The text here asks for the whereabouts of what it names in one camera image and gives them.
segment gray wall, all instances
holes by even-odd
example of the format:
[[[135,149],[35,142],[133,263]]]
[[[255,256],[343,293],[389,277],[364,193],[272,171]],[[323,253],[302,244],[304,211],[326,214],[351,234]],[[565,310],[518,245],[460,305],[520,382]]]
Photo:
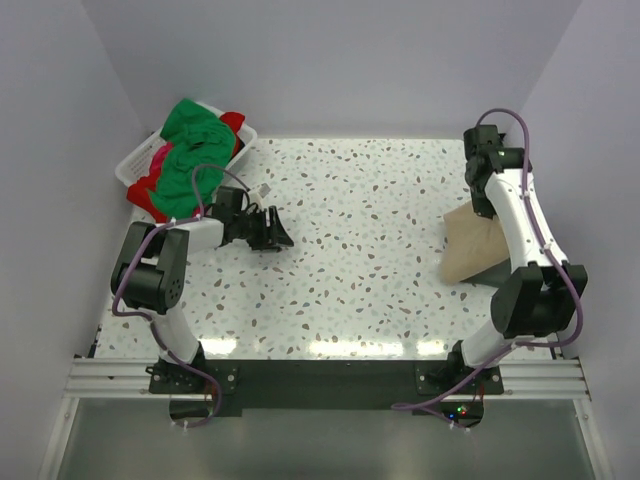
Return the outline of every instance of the gray wall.
[[[113,169],[142,132],[78,1],[1,3],[0,476],[32,479],[123,234]]]
[[[638,2],[584,0],[522,110],[540,202],[589,270],[577,351],[624,480],[640,467],[639,21]]]
[[[263,135],[459,137],[524,105],[580,0],[84,3],[147,127],[191,96]]]

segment red cloth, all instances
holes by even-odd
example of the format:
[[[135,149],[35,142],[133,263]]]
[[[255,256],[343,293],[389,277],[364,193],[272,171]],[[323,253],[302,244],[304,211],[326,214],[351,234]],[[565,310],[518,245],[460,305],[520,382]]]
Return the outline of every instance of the red cloth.
[[[240,127],[242,127],[244,119],[244,115],[236,112],[227,112],[223,113],[220,116],[220,120],[226,123],[229,128],[231,128],[231,131],[236,134],[236,144],[233,148],[231,158],[233,158],[238,153],[240,147],[242,146],[242,141],[238,137],[238,131],[240,131]],[[140,179],[138,179],[138,181],[131,185],[127,190],[127,200],[149,212],[153,219],[158,223],[166,223],[168,218],[164,213],[154,207],[153,203],[151,202],[149,192],[156,191],[158,178],[160,178],[160,175],[162,174],[162,164],[164,163],[167,154],[171,151],[172,148],[173,144],[171,143],[167,143],[166,145],[160,147],[154,154],[153,160],[151,160],[151,165],[149,166],[149,175],[147,175],[146,177],[140,177]]]

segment terrazzo surface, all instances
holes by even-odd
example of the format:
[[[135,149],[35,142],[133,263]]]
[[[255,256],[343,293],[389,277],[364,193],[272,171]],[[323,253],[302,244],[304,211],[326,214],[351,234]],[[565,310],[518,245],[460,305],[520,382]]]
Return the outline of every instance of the terrazzo surface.
[[[469,199],[461,141],[260,139],[249,155],[241,177],[269,184],[295,246],[189,257],[181,303],[207,357],[443,358],[488,319],[493,288],[438,277],[442,215]],[[155,357],[145,322],[110,304],[95,356]]]

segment white plastic basket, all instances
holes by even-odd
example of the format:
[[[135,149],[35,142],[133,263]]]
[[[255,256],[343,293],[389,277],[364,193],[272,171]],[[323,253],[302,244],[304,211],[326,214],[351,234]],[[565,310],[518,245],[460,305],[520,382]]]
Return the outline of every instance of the white plastic basket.
[[[211,110],[218,117],[224,113],[223,111],[202,102],[198,102],[198,105],[202,105],[206,109]],[[149,174],[149,166],[151,165],[153,156],[160,147],[167,143],[160,137],[161,130],[162,129],[156,130],[149,138],[142,142],[138,148],[131,152],[118,164],[118,166],[116,166],[116,177],[124,183],[127,188],[136,183],[140,177],[144,177]],[[238,173],[242,170],[242,167],[247,161],[245,154],[249,151],[251,145],[255,143],[258,138],[258,134],[253,128],[249,127],[246,123],[243,123],[240,131],[238,132],[238,137],[240,137],[240,140],[244,142],[244,148],[240,150],[226,166],[227,170],[232,173]]]

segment purple cable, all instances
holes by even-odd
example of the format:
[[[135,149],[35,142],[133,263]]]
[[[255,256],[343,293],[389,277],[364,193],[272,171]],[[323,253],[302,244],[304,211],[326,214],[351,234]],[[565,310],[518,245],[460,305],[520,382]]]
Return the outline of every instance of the purple cable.
[[[549,247],[546,246],[546,241],[545,241],[544,235],[542,234],[542,230],[540,229],[540,224],[538,223],[538,219],[536,218],[535,212],[533,211],[533,206],[531,205],[531,199],[529,198],[528,195],[525,194],[525,192],[527,191],[527,180],[529,178],[529,163],[530,163],[529,162],[529,128],[527,127],[527,124],[525,123],[524,119],[520,115],[518,115],[513,110],[509,110],[507,108],[493,108],[491,110],[488,110],[487,112],[483,113],[482,116],[478,119],[476,126],[480,125],[480,122],[482,122],[482,120],[484,120],[485,117],[487,117],[487,115],[490,115],[492,113],[506,113],[508,115],[511,115],[513,118],[516,119],[516,121],[522,127],[522,133],[524,136],[524,162],[522,167],[522,198],[524,200],[527,216],[529,217],[529,221],[531,222],[531,225],[533,227],[533,230],[534,230],[536,239],[538,240],[538,243],[540,245],[540,248],[544,250],[544,253],[547,256],[547,258],[549,259],[551,264],[554,266],[554,268],[558,271],[560,278],[562,278],[562,281],[564,282],[567,289],[569,290],[569,294],[571,295],[571,298],[573,299],[573,302],[575,303],[575,306],[576,306],[576,328],[574,332],[571,334],[571,336],[567,337],[562,341],[555,342],[555,343],[517,342],[516,346],[545,347],[545,348],[564,347],[569,345],[570,343],[573,343],[580,336],[580,333],[582,332],[582,326],[584,324],[584,312],[582,310],[582,302],[580,301],[580,295],[578,294],[578,291],[576,290],[575,286],[571,282],[571,279],[569,278],[567,273],[562,268],[562,265],[560,265],[560,262],[558,262],[555,256],[551,253],[551,250],[549,249]],[[451,421],[450,419],[448,419],[447,417],[445,417],[444,415],[442,415],[441,413],[438,413],[430,409],[429,407],[438,402],[441,402],[448,396],[453,395],[454,393],[457,393],[461,388],[468,385],[476,376],[480,374],[482,370],[488,367],[491,363],[501,358],[502,356],[506,355],[511,350],[511,348],[512,348],[511,346],[506,346],[501,350],[499,350],[495,355],[493,355],[491,358],[486,360],[482,365],[477,367],[473,372],[467,375],[462,381],[460,381],[460,383],[451,387],[449,390],[447,390],[443,394],[438,395],[437,397],[431,400],[427,400],[426,402],[421,402],[421,403],[415,403],[415,404],[395,403],[391,406],[391,408],[393,410],[422,410],[427,413],[430,413],[431,415],[442,418],[452,425],[460,426],[460,425],[457,425],[455,422]]]
[[[116,317],[142,317],[145,320],[147,320],[149,322],[149,326],[150,326],[151,334],[153,335],[153,338],[155,339],[155,341],[158,344],[158,346],[160,347],[160,349],[167,353],[167,356],[169,358],[171,358],[174,362],[176,362],[178,365],[180,365],[185,370],[204,378],[207,382],[209,382],[211,385],[213,385],[215,387],[216,392],[217,392],[217,395],[216,395],[217,399],[216,399],[216,404],[215,404],[211,414],[208,417],[205,417],[205,418],[203,418],[201,420],[198,420],[196,422],[185,423],[185,427],[186,428],[194,428],[194,427],[199,427],[199,426],[205,425],[213,417],[215,417],[218,414],[218,412],[220,411],[220,407],[222,406],[222,388],[220,387],[220,384],[211,375],[209,375],[209,374],[207,374],[207,373],[205,373],[205,372],[203,372],[201,370],[198,370],[196,368],[193,368],[191,365],[189,365],[186,362],[182,361],[180,358],[178,358],[178,356],[175,353],[173,353],[171,350],[169,350],[167,348],[167,345],[162,340],[162,338],[160,338],[158,330],[156,329],[156,326],[153,323],[153,317],[151,317],[151,315],[149,315],[146,312],[141,312],[141,311],[121,312],[121,311],[118,310],[118,305],[120,304],[120,300],[122,299],[122,295],[124,294],[124,291],[127,288],[127,285],[129,284],[129,280],[131,279],[131,275],[133,275],[133,271],[138,266],[138,263],[140,263],[140,260],[142,259],[142,256],[144,255],[145,250],[147,249],[147,247],[151,243],[151,240],[153,240],[153,237],[155,237],[161,231],[167,230],[167,229],[172,228],[172,227],[177,227],[177,226],[180,226],[180,225],[186,225],[188,223],[199,222],[200,219],[204,216],[204,204],[202,203],[202,197],[200,196],[200,192],[198,191],[198,186],[197,186],[197,183],[196,183],[196,174],[198,173],[198,171],[200,171],[203,168],[215,168],[217,170],[221,170],[224,173],[226,173],[227,175],[229,175],[230,177],[232,177],[233,179],[235,179],[240,185],[242,185],[244,187],[245,191],[249,190],[249,187],[247,187],[247,185],[242,180],[240,180],[235,174],[231,173],[230,171],[228,171],[227,169],[225,169],[223,167],[220,167],[220,166],[214,165],[214,164],[203,164],[203,165],[198,165],[196,168],[194,168],[193,172],[191,174],[191,186],[193,187],[193,191],[194,191],[194,193],[196,195],[196,198],[198,199],[198,206],[200,208],[200,214],[195,218],[186,218],[186,219],[183,219],[183,220],[171,221],[171,222],[165,223],[163,225],[158,225],[157,227],[155,227],[153,230],[151,230],[149,232],[149,234],[144,238],[144,240],[140,244],[140,248],[138,248],[138,251],[133,256],[133,259],[131,260],[131,264],[129,265],[129,267],[125,271],[124,275],[122,276],[122,280],[120,281],[120,285],[118,285],[118,289],[116,290],[116,293],[115,293],[115,295],[113,297],[113,303],[111,304],[111,313],[113,313],[113,315],[116,316]]]

